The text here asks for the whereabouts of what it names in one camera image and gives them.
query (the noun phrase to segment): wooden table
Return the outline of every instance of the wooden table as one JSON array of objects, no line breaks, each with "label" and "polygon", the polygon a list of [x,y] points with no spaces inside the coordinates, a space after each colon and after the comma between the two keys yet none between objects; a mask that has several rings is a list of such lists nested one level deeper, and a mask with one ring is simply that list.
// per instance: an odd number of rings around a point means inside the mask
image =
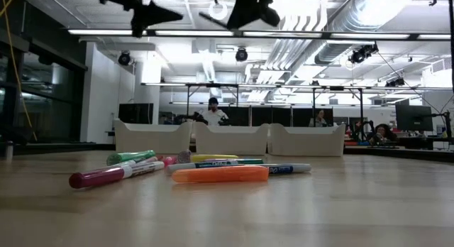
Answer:
[{"label": "wooden table", "polygon": [[454,246],[454,167],[365,155],[267,157],[313,172],[176,185],[163,172],[72,190],[109,152],[0,162],[0,243],[26,246]]}]

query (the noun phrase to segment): orange highlighter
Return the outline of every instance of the orange highlighter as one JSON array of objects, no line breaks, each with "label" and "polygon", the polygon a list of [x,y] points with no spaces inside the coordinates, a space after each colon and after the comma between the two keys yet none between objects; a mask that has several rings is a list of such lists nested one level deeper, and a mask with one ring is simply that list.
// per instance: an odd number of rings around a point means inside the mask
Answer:
[{"label": "orange highlighter", "polygon": [[172,179],[178,183],[257,182],[268,180],[268,175],[268,168],[243,165],[178,170]]}]

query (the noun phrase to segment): marker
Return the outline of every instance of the marker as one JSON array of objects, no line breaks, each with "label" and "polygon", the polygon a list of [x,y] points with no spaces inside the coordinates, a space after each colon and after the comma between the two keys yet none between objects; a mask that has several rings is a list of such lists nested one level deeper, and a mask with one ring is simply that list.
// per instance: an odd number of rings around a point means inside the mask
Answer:
[{"label": "marker", "polygon": [[310,172],[312,167],[308,164],[264,164],[259,165],[267,167],[270,174],[301,173]]},{"label": "marker", "polygon": [[172,174],[178,183],[254,182],[268,180],[268,169],[256,165],[185,169]]},{"label": "marker", "polygon": [[212,168],[212,167],[232,166],[232,165],[239,165],[238,161],[236,161],[236,160],[220,160],[220,161],[212,161],[212,162],[169,165],[167,167],[167,172],[173,173],[177,170],[183,170],[183,169]]},{"label": "marker", "polygon": [[163,162],[141,162],[136,164],[122,164],[111,166],[103,170],[92,172],[77,172],[70,177],[70,186],[75,189],[105,185],[129,177],[135,177],[164,168]]},{"label": "marker", "polygon": [[193,163],[198,163],[198,162],[204,162],[207,159],[213,159],[213,158],[218,158],[218,159],[237,159],[237,155],[193,155],[191,157],[191,161]]},{"label": "marker", "polygon": [[156,156],[156,154],[155,154],[155,151],[153,151],[153,150],[147,150],[147,151],[135,152],[135,153],[115,153],[115,154],[111,154],[107,158],[106,163],[107,163],[107,165],[116,165],[116,164],[119,164],[121,162],[126,162],[131,159],[136,159],[136,158],[147,159],[147,158],[151,158],[154,156]]},{"label": "marker", "polygon": [[215,159],[206,159],[204,162],[213,162],[213,161],[236,161],[238,164],[245,164],[245,165],[263,164],[263,159],[255,159],[255,158],[239,158],[239,159],[215,158]]}]

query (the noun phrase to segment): blue marker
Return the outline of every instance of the blue marker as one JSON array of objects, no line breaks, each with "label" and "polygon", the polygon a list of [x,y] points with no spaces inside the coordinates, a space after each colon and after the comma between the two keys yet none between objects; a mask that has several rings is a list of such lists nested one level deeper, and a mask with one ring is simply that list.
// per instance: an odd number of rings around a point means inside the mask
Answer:
[{"label": "blue marker", "polygon": [[270,169],[270,174],[284,174],[284,173],[301,173],[310,172],[312,167],[308,164],[264,164]]}]

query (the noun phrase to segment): dark hair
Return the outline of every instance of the dark hair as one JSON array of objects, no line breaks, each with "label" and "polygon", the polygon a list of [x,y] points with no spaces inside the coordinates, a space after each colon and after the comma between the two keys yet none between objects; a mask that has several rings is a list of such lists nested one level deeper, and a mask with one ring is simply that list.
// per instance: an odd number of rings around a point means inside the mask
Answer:
[{"label": "dark hair", "polygon": [[391,132],[391,129],[385,123],[381,123],[378,126],[376,126],[375,127],[375,133],[377,133],[378,128],[380,128],[380,127],[382,127],[384,129],[385,136],[383,136],[383,137],[387,138],[390,141],[396,141],[396,139],[397,139],[396,135]]},{"label": "dark hair", "polygon": [[210,104],[219,104],[218,103],[218,99],[216,99],[215,97],[212,97],[208,100],[208,105]]}]

